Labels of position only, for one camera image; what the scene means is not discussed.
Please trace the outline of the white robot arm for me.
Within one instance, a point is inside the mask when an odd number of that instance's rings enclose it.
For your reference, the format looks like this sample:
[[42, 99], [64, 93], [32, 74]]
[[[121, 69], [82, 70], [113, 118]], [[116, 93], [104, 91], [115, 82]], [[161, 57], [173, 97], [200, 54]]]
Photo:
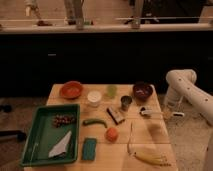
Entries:
[[[185, 98], [213, 127], [213, 95], [197, 87], [196, 80], [197, 74], [193, 69], [168, 71], [166, 74], [168, 89], [163, 106], [172, 113]], [[213, 171], [213, 132], [206, 149], [203, 171]]]

